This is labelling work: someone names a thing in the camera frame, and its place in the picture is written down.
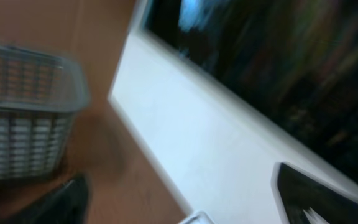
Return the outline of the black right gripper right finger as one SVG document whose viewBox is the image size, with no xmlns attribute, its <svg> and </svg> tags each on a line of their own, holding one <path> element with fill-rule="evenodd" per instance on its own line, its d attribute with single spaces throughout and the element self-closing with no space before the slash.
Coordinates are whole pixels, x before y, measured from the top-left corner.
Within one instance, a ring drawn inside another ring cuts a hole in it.
<svg viewBox="0 0 358 224">
<path fill-rule="evenodd" d="M 275 163 L 275 202 L 283 223 L 358 223 L 358 198 L 289 163 Z"/>
</svg>

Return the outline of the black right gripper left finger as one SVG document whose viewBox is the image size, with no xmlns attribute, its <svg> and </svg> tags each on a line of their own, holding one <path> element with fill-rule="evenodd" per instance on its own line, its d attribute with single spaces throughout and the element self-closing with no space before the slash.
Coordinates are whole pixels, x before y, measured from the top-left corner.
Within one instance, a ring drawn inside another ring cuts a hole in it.
<svg viewBox="0 0 358 224">
<path fill-rule="evenodd" d="M 84 224 L 90 198 L 85 175 L 62 183 L 5 219 L 13 224 Z"/>
</svg>

